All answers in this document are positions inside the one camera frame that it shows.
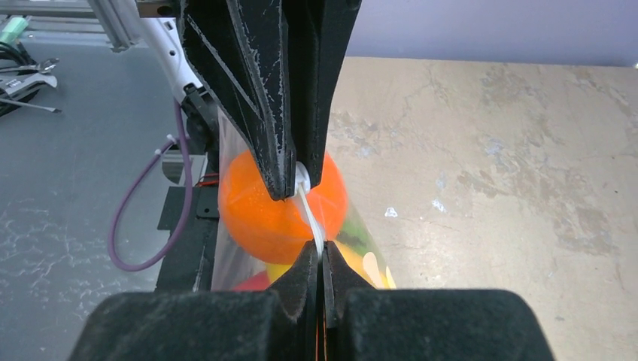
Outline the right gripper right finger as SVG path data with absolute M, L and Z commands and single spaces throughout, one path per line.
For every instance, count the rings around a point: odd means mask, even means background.
M 553 360 L 530 306 L 497 289 L 378 290 L 322 256 L 329 360 Z

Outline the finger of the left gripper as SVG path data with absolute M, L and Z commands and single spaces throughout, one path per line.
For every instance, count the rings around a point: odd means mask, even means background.
M 274 200 L 293 195 L 281 1 L 180 1 L 178 27 L 191 67 L 246 142 Z
M 331 104 L 361 3 L 284 2 L 293 143 L 312 187 L 321 182 Z

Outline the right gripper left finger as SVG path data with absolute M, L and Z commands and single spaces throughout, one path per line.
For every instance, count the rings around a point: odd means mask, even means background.
M 120 293 L 88 317 L 70 360 L 314 360 L 316 244 L 263 291 Z

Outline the red apple bottom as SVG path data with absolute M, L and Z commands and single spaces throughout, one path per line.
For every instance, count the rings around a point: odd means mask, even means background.
M 250 276 L 239 284 L 235 285 L 233 291 L 263 291 L 271 284 L 266 271 Z

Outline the clear zip top bag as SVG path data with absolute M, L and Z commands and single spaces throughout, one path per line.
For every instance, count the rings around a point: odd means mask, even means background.
M 350 200 L 342 174 L 324 157 L 319 185 L 303 196 L 274 201 L 244 139 L 218 111 L 220 225 L 214 252 L 213 290 L 264 290 L 290 269 L 313 232 L 310 209 L 327 241 L 358 275 L 378 289 L 396 283 L 384 256 Z

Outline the orange fruit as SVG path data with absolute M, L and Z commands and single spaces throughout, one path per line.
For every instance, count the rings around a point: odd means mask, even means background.
M 328 154 L 324 157 L 321 183 L 310 190 L 307 200 L 326 237 L 333 240 L 345 221 L 348 195 L 341 172 Z M 232 239 L 261 261 L 290 265 L 313 238 L 292 198 L 271 199 L 248 150 L 227 167 L 220 182 L 218 204 L 220 218 Z

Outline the yellow banana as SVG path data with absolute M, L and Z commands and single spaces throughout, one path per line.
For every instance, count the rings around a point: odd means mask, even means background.
M 396 289 L 396 283 L 387 266 L 382 266 L 382 258 L 371 250 L 355 251 L 339 241 L 336 242 L 339 252 L 346 263 L 359 276 L 378 289 Z

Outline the green striped watermelon ball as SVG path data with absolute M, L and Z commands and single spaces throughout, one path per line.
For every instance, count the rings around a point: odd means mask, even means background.
M 348 216 L 342 224 L 336 240 L 356 254 L 364 256 L 368 252 L 379 253 L 377 244 L 366 227 L 366 224 L 355 216 Z

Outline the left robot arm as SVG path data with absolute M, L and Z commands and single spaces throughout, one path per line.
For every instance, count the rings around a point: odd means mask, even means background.
M 178 102 L 215 103 L 274 200 L 321 183 L 337 80 L 358 1 L 139 1 L 141 33 Z

